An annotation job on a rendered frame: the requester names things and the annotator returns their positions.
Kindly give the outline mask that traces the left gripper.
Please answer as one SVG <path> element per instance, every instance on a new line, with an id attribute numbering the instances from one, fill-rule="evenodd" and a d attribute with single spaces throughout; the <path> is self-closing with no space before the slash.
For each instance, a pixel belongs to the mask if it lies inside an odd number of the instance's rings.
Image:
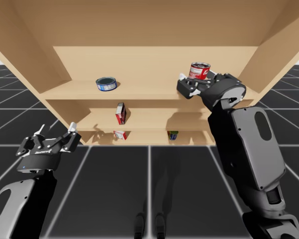
<path id="1" fill-rule="evenodd" d="M 17 171 L 22 173 L 38 173 L 42 170 L 55 171 L 58 168 L 62 152 L 74 152 L 81 135 L 77 124 L 72 122 L 65 134 L 58 138 L 45 139 L 45 125 L 27 136 L 20 144 L 16 156 L 21 157 Z"/>

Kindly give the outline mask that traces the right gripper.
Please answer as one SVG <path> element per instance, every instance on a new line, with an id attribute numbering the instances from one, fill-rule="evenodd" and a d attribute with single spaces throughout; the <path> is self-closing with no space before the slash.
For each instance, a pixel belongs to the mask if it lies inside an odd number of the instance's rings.
<path id="1" fill-rule="evenodd" d="M 207 80 L 192 79 L 180 73 L 176 89 L 186 99 L 201 94 L 202 101 L 209 110 L 222 99 L 227 99 L 230 107 L 234 107 L 246 94 L 246 86 L 236 77 L 211 70 L 207 73 Z"/>

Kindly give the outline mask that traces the red and white can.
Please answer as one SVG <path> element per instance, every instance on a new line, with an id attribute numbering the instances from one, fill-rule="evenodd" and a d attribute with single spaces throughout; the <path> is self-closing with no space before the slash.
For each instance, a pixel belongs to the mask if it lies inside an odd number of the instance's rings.
<path id="1" fill-rule="evenodd" d="M 210 70 L 210 67 L 211 65 L 208 63 L 193 62 L 191 63 L 188 77 L 191 79 L 205 80 Z"/>

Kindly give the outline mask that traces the blue flat can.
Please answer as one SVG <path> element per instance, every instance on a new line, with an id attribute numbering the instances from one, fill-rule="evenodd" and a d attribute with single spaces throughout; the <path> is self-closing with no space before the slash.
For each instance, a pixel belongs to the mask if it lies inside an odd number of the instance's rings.
<path id="1" fill-rule="evenodd" d="M 117 81 L 113 77 L 102 77 L 96 80 L 96 85 L 100 91 L 107 92 L 117 88 Z"/>

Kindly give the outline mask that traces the pale wooden shelf unit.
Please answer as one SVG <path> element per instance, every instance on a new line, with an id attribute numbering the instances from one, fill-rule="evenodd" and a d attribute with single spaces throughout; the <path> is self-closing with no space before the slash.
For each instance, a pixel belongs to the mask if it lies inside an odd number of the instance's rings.
<path id="1" fill-rule="evenodd" d="M 168 145 L 168 130 L 213 144 L 179 74 L 209 63 L 246 85 L 240 107 L 256 104 L 299 60 L 299 0 L 0 0 L 0 60 L 83 144 Z M 102 77 L 117 88 L 100 91 Z"/>

